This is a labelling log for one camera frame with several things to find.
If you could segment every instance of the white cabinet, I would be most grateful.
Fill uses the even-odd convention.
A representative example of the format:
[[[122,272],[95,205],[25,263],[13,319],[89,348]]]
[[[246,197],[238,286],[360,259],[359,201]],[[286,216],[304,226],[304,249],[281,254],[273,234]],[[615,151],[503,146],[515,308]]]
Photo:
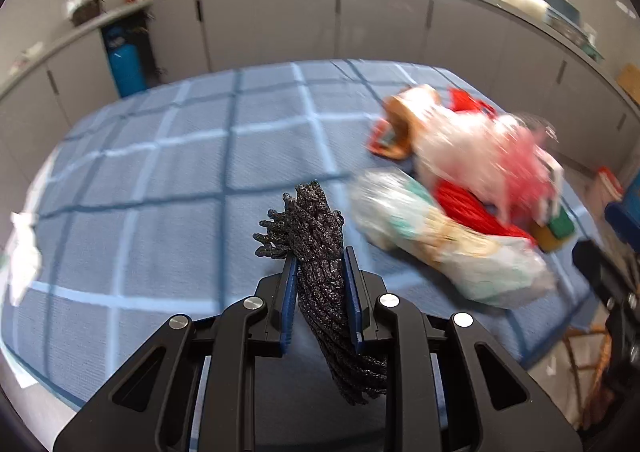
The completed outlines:
[[[479,0],[433,0],[423,63],[489,94],[510,20]]]
[[[258,0],[200,0],[209,67],[232,69],[258,63]]]
[[[333,58],[335,0],[258,0],[260,63]]]
[[[47,67],[71,125],[120,97],[99,29],[54,54]]]
[[[618,161],[618,163],[612,166],[611,169],[616,174],[619,174],[631,157],[636,144],[640,141],[640,119],[629,110],[628,105],[623,102],[623,99],[620,98],[617,93],[614,97],[618,100],[618,103],[616,104],[616,102],[613,101],[612,107],[614,110],[619,110],[618,115],[614,114],[614,118],[616,116],[619,117],[618,123],[616,124],[616,141],[618,147],[616,161]]]
[[[430,0],[340,0],[338,57],[420,63],[429,9]]]
[[[335,0],[200,0],[212,70],[334,56]]]
[[[149,40],[162,83],[209,72],[197,3],[198,0],[157,0],[149,7]]]
[[[622,168],[616,173],[623,188],[627,188],[638,175],[640,171],[640,132],[634,136],[632,149],[625,156],[625,162]]]
[[[0,101],[0,138],[29,181],[69,128],[44,64]]]
[[[564,51],[555,40],[512,19],[487,96],[507,112],[544,117],[563,59]]]
[[[572,54],[565,57],[558,82],[545,113],[556,128],[558,151],[592,171],[605,165],[618,172],[638,133],[632,112],[609,83]]]

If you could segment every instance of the blue gripper pad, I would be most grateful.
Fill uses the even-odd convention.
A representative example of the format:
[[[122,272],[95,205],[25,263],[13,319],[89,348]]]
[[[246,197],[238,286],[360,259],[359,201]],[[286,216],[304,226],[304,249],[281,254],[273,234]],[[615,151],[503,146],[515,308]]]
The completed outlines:
[[[345,301],[347,307],[347,316],[349,318],[349,329],[351,332],[351,343],[356,349],[356,353],[362,352],[362,309],[358,299],[358,291],[351,269],[351,259],[347,250],[342,252],[342,270],[344,274]]]
[[[280,333],[280,349],[282,350],[282,354],[285,354],[287,352],[287,348],[291,343],[291,336],[293,332],[293,315],[296,311],[297,279],[298,260],[293,257],[287,276],[287,287],[285,288],[284,297],[282,299],[282,329]]]

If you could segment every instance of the table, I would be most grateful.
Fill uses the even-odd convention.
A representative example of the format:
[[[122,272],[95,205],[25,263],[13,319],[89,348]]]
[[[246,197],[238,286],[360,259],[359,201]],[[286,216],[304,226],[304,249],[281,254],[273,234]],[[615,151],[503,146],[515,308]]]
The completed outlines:
[[[255,257],[252,234],[284,192],[316,178],[345,216],[345,244],[361,269],[424,312],[472,313],[531,366],[590,295],[571,263],[573,244],[545,257],[558,292],[506,311],[466,301],[407,254],[373,247],[350,218],[353,174],[392,164],[364,147],[381,99],[415,83],[432,85],[445,104],[451,86],[490,102],[447,70],[326,60],[184,80],[85,117],[60,144],[40,202],[42,271],[17,308],[4,302],[5,345],[79,408],[172,314],[220,313],[279,273],[282,261]],[[563,202],[575,238],[597,237],[568,185]],[[290,353],[259,360],[256,382],[264,450],[368,450],[382,438],[384,400],[351,407],[341,399],[299,312]]]

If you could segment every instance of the blue water jug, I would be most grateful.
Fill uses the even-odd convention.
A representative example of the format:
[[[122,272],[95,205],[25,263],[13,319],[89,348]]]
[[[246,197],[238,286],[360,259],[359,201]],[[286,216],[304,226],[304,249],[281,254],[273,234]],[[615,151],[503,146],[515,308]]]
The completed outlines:
[[[146,90],[138,49],[127,44],[124,32],[114,27],[108,34],[109,64],[121,98]]]
[[[629,215],[637,223],[640,223],[640,173],[634,178],[629,188],[626,189],[622,205]]]

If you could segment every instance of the blue container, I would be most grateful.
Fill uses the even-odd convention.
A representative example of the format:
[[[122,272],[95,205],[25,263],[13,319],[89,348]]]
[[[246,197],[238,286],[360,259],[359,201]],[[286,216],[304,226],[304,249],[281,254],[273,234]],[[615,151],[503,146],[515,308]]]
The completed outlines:
[[[146,90],[142,64],[135,46],[123,44],[110,51],[109,64],[121,98]]]
[[[622,206],[636,222],[640,223],[640,173],[626,189]]]

